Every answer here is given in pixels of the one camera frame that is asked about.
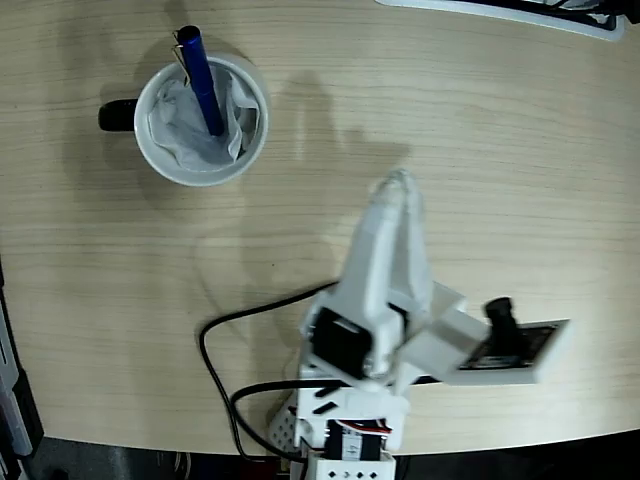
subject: black mug handle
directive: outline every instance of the black mug handle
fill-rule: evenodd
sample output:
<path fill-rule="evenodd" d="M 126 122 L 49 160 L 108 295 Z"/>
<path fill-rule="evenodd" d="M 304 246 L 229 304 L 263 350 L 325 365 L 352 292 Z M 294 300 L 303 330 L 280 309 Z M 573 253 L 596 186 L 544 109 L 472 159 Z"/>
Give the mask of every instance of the black mug handle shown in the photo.
<path fill-rule="evenodd" d="M 133 114 L 138 100 L 114 100 L 98 112 L 98 125 L 105 132 L 133 132 Z"/>

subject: blue pen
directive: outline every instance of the blue pen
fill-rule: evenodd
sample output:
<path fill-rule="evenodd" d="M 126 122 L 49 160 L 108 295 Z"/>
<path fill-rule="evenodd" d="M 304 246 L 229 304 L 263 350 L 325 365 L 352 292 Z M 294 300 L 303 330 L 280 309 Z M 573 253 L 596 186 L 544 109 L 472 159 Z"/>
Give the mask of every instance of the blue pen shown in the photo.
<path fill-rule="evenodd" d="M 198 99 L 209 133 L 219 137 L 224 133 L 224 122 L 213 89 L 213 77 L 211 70 L 209 70 L 200 29 L 195 25 L 182 27 L 176 34 L 176 40 L 182 52 L 191 89 Z"/>

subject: mug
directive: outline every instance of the mug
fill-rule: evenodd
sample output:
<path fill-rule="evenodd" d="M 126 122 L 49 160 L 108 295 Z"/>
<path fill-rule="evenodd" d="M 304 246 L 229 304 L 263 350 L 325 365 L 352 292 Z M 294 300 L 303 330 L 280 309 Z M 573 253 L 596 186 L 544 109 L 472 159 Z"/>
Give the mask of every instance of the mug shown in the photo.
<path fill-rule="evenodd" d="M 207 55 L 210 64 L 235 73 L 249 87 L 260 107 L 256 133 L 247 149 L 228 167 L 211 172 L 194 172 L 181 167 L 172 153 L 157 145 L 151 138 L 147 117 L 156 103 L 158 90 L 167 81 L 184 79 L 184 70 L 178 63 L 167 65 L 142 89 L 138 99 L 115 100 L 103 105 L 98 123 L 108 132 L 133 131 L 138 148 L 147 163 L 163 177 L 190 187 L 220 185 L 247 170 L 258 158 L 269 131 L 270 101 L 266 83 L 258 69 L 248 60 L 229 53 Z"/>

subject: wooden desk surface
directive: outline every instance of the wooden desk surface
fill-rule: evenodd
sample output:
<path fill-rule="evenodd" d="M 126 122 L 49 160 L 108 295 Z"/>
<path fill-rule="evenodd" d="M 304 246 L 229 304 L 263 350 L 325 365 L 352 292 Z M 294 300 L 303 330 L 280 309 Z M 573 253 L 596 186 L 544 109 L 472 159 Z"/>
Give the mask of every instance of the wooden desk surface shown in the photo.
<path fill-rule="evenodd" d="M 0 13 L 0 254 L 48 435 L 233 452 L 198 326 L 333 278 L 370 186 L 400 165 L 425 194 L 437 279 L 471 313 L 510 295 L 522 321 L 577 326 L 543 385 L 415 388 L 404 451 L 640 427 L 640 29 L 614 44 L 373 0 Z M 272 92 L 264 153 L 221 187 L 171 184 L 132 135 L 97 128 L 188 22 Z M 214 332 L 230 390 L 293 375 L 305 307 Z M 254 399 L 251 420 L 271 406 Z"/>

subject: white robotic arm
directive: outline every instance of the white robotic arm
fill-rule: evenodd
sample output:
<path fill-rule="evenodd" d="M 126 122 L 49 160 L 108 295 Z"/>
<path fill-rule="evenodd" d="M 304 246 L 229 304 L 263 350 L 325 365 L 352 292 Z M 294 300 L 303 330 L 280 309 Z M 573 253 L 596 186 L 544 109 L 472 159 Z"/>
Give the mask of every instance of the white robotic arm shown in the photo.
<path fill-rule="evenodd" d="M 400 448 L 418 378 L 534 383 L 567 337 L 568 320 L 518 327 L 507 298 L 485 306 L 491 326 L 467 315 L 464 296 L 432 279 L 422 217 L 414 179 L 391 172 L 357 227 L 340 281 L 316 296 L 302 323 L 300 378 L 351 387 L 298 390 L 270 426 L 272 440 L 308 456 L 306 480 L 360 480 L 365 471 L 393 478 L 387 450 Z"/>

